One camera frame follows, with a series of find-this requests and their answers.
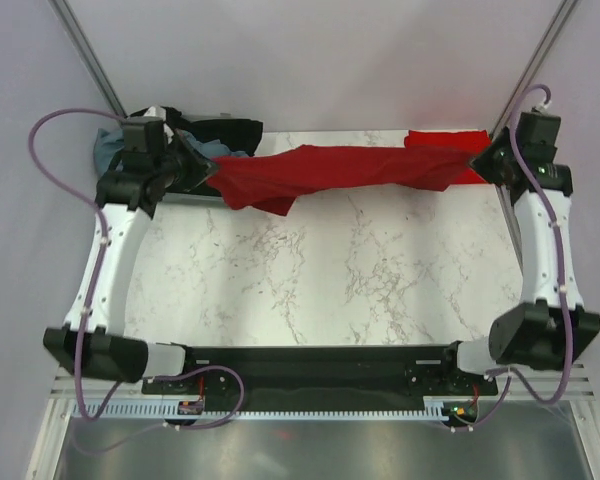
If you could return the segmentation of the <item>dark red t shirt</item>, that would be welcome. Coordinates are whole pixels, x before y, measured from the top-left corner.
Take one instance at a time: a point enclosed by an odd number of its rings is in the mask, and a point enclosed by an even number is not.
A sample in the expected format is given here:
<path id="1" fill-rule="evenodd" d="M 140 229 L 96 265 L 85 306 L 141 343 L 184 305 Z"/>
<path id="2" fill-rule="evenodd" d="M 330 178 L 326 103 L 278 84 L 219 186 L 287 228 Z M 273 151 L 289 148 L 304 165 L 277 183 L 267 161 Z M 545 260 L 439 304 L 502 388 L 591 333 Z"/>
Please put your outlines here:
<path id="1" fill-rule="evenodd" d="M 233 210 L 254 207 L 285 216 L 295 200 L 325 190 L 396 184 L 443 191 L 472 154 L 449 146 L 354 147 L 303 145 L 264 157 L 222 157 L 208 180 Z"/>

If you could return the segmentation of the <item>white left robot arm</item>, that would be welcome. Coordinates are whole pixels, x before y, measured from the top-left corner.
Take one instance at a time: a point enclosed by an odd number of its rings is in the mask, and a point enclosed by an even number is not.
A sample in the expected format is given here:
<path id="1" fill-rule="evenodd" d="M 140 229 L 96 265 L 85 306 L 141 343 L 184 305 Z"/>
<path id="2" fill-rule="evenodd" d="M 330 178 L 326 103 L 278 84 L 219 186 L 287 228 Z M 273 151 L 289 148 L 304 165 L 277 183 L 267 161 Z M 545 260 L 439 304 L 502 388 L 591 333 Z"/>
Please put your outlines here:
<path id="1" fill-rule="evenodd" d="M 75 300 L 60 327 L 46 329 L 43 345 L 79 378 L 136 383 L 164 377 L 178 393 L 199 382 L 184 347 L 125 336 L 125 309 L 141 243 L 157 205 L 171 190 L 188 192 L 218 170 L 180 131 L 168 134 L 159 117 L 121 124 L 123 148 L 98 180 L 91 206 L 94 238 Z"/>

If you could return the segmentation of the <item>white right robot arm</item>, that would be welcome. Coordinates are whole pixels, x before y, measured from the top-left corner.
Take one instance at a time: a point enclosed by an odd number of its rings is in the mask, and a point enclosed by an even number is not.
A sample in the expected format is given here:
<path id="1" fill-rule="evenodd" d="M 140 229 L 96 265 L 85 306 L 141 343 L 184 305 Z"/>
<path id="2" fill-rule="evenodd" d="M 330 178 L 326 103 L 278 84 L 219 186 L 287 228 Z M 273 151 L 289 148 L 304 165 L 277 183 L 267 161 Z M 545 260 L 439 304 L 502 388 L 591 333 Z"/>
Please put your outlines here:
<path id="1" fill-rule="evenodd" d="M 600 316 L 584 307 L 571 259 L 570 169 L 555 163 L 559 117 L 521 114 L 471 160 L 486 182 L 508 190 L 521 238 L 522 288 L 517 306 L 499 316 L 488 336 L 459 344 L 457 357 L 438 368 L 447 392 L 463 392 L 474 374 L 509 365 L 560 371 L 600 332 Z"/>

